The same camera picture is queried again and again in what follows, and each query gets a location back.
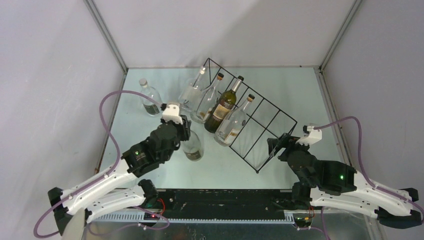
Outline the tall clear champagne label bottle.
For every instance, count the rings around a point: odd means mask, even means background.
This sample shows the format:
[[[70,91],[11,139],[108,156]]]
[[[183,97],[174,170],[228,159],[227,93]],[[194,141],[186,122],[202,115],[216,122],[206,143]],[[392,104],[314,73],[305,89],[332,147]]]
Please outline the tall clear champagne label bottle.
[[[181,142],[182,151],[192,162],[199,161],[204,155],[203,140],[199,135],[191,130],[188,140]]]

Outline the short clear bottle white cap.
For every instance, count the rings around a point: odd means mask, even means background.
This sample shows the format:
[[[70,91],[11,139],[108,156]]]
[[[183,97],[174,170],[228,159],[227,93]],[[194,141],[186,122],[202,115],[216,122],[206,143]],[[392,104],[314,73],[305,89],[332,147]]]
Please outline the short clear bottle white cap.
[[[162,98],[157,89],[152,86],[149,86],[149,83],[146,78],[141,78],[139,80],[140,93],[145,97],[141,97],[142,105],[146,113],[150,116],[156,117],[160,114],[160,106]]]

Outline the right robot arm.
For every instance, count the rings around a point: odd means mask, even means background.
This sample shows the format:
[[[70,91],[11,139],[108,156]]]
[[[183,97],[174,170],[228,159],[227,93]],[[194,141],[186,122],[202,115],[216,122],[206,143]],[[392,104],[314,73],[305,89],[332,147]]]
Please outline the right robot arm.
[[[408,229],[422,225],[414,206],[419,199],[414,188],[394,189],[366,179],[354,167],[333,160],[319,160],[309,152],[306,137],[284,133],[268,138],[269,157],[287,163],[298,181],[291,188],[291,204],[297,209],[330,207],[374,218],[381,225]]]

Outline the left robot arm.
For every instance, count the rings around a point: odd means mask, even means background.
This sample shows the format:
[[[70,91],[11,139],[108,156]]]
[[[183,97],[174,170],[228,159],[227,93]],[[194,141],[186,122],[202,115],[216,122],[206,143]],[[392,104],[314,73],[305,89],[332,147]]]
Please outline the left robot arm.
[[[130,207],[153,208],[158,191],[151,180],[142,179],[131,188],[116,191],[169,161],[181,142],[190,138],[191,121],[185,115],[163,116],[161,124],[143,141],[125,151],[117,165],[111,165],[70,189],[54,187],[48,191],[53,215],[62,235],[79,210],[84,211],[84,224],[103,215]]]

